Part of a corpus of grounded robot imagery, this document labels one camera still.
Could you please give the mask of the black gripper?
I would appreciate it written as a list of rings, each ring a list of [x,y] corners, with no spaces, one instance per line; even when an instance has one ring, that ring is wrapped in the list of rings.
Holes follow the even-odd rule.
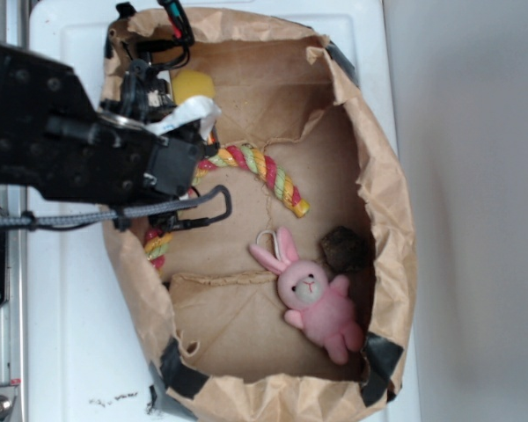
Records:
[[[193,124],[154,135],[97,113],[73,68],[0,42],[0,184],[46,200],[176,200],[204,156]]]

